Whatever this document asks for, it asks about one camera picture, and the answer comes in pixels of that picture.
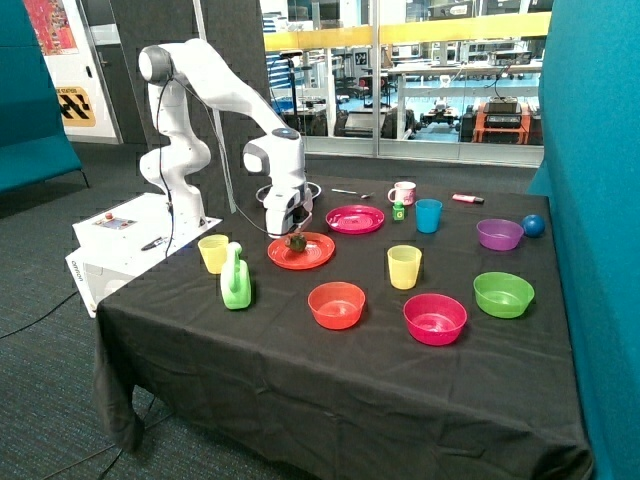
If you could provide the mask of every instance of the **pink plate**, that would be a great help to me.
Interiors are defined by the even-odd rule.
[[[327,223],[336,232],[360,235],[379,229],[384,213],[368,205],[345,205],[327,213]]]

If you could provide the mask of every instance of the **glass window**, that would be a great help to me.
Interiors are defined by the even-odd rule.
[[[261,3],[272,105],[308,152],[541,161],[551,0]]]

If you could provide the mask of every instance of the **plastic bowl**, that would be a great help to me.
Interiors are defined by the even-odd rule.
[[[522,226],[509,220],[490,218],[478,222],[478,240],[491,250],[513,250],[524,234]]]
[[[456,300],[437,293],[411,297],[404,304],[409,333],[426,345],[454,342],[467,322],[467,310]]]
[[[535,295],[526,280],[510,273],[488,272],[473,281],[476,302],[486,313],[498,318],[516,318],[524,313]]]
[[[364,292],[356,285],[331,282],[316,287],[308,302],[316,322],[330,330],[343,330],[360,320],[364,300]]]

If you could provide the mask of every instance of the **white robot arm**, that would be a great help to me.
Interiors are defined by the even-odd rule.
[[[188,84],[209,107],[247,115],[265,132],[265,136],[247,143],[243,160],[250,173],[271,177],[272,187],[264,200],[267,232],[279,237],[306,228],[311,222],[313,202],[304,174],[300,134],[289,128],[253,88],[240,80],[211,45],[193,39],[149,46],[140,53],[139,65],[142,76],[149,82],[154,125],[171,138],[170,146],[143,157],[141,170],[150,182],[163,190],[166,182],[176,228],[180,222],[202,222],[204,208],[200,192],[186,184],[184,175],[204,168],[210,161],[208,147],[191,130],[183,88]],[[164,180],[158,169],[159,150],[162,150]]]

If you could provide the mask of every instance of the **green bowl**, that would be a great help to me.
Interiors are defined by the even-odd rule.
[[[526,280],[503,272],[478,275],[473,281],[478,306],[492,317],[516,318],[524,313],[535,295]]]

